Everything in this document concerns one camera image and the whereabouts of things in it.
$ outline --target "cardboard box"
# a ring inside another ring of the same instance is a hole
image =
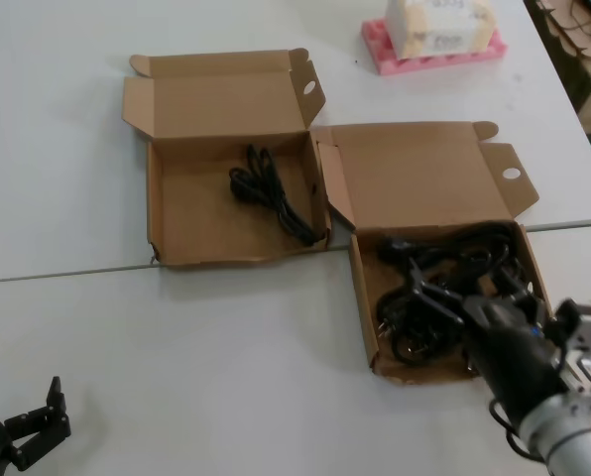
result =
[[[509,222],[519,259],[546,301],[527,235],[513,220],[538,195],[511,145],[483,142],[497,132],[489,122],[367,124],[314,132],[329,202],[355,230],[353,282],[374,373],[404,383],[470,378],[460,354],[410,368],[394,359],[388,339],[378,338],[376,303],[403,283],[377,258],[376,246],[385,235],[433,239],[463,226]]]
[[[526,0],[586,133],[591,133],[591,11],[574,0]]]
[[[164,265],[249,263],[326,248],[324,182],[308,126],[324,93],[307,50],[149,58],[130,64],[123,119],[148,141],[148,240]],[[274,155],[287,198],[320,241],[237,201],[228,172],[249,144]]]

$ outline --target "power cord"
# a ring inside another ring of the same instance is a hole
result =
[[[405,365],[425,365],[456,349],[466,315],[463,301],[484,294],[479,283],[484,276],[496,289],[496,299],[522,310],[530,325],[545,321],[543,302],[527,288],[512,230],[502,223],[438,241],[388,237],[378,256],[404,277],[403,286],[380,297],[376,314],[379,337],[390,338],[393,355]]]
[[[312,246],[321,237],[294,211],[280,180],[274,158],[267,149],[259,152],[254,146],[247,148],[249,170],[234,168],[229,171],[229,188],[234,196],[246,203],[258,203],[278,214],[283,229],[297,238],[304,246]]]

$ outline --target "black cable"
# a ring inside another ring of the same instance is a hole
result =
[[[404,278],[403,286],[380,297],[376,311],[380,337],[390,337],[393,356],[405,365],[424,365],[456,348],[463,300],[483,293],[483,276],[492,279],[501,298],[516,292],[519,299],[530,295],[518,279],[522,267],[513,231],[502,223],[466,228],[438,240],[387,237],[378,256]],[[439,268],[446,262],[452,266]]]
[[[528,459],[529,461],[534,461],[536,463],[544,463],[544,459],[541,456],[531,454],[518,446],[518,444],[516,443],[516,438],[518,438],[518,434],[514,430],[514,427],[511,426],[508,422],[506,422],[500,415],[498,415],[498,412],[496,411],[496,405],[498,403],[499,402],[496,399],[490,402],[490,415],[496,423],[498,423],[505,429],[505,439],[507,440],[510,447],[514,450],[514,452],[516,452],[516,454],[518,454],[524,459]]]
[[[234,168],[229,171],[229,188],[234,196],[247,203],[259,203],[278,214],[283,229],[304,246],[312,246],[322,237],[302,220],[287,201],[274,158],[267,149],[260,154],[254,146],[247,148],[249,170]]]

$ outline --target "black wire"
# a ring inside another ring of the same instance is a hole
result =
[[[274,158],[267,149],[259,154],[254,146],[249,146],[247,166],[249,170],[236,167],[229,171],[229,188],[236,198],[276,211],[283,229],[304,246],[312,246],[323,238],[315,236],[312,228],[290,206]]]
[[[529,453],[528,451],[523,450],[518,446],[514,438],[516,438],[515,433],[511,433],[510,431],[505,430],[505,439],[509,443],[510,447],[514,450],[516,454],[521,456],[524,459],[528,459],[529,461],[533,461],[535,463],[544,463],[544,459],[542,456],[537,456]]]
[[[566,365],[566,356],[568,353],[569,351],[566,343],[562,344],[560,346],[560,360],[557,363],[557,367],[555,367],[555,373],[558,375],[558,377],[562,373],[562,370],[564,370],[564,366]]]
[[[514,452],[516,452],[516,454],[518,454],[522,458],[528,459],[529,461],[534,461],[536,463],[544,463],[544,459],[541,456],[531,454],[518,446],[518,444],[516,443],[516,438],[518,438],[518,434],[514,430],[514,427],[511,426],[508,422],[506,422],[500,415],[498,415],[498,412],[496,411],[496,405],[498,403],[499,402],[496,399],[490,402],[490,415],[496,423],[498,423],[505,429],[505,439],[507,440],[511,448],[514,450]]]

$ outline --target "box flap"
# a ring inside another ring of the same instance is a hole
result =
[[[123,119],[152,139],[303,131],[325,102],[304,49],[133,56]]]
[[[510,219],[538,200],[514,148],[481,144],[491,122],[313,131],[331,206],[360,229]]]

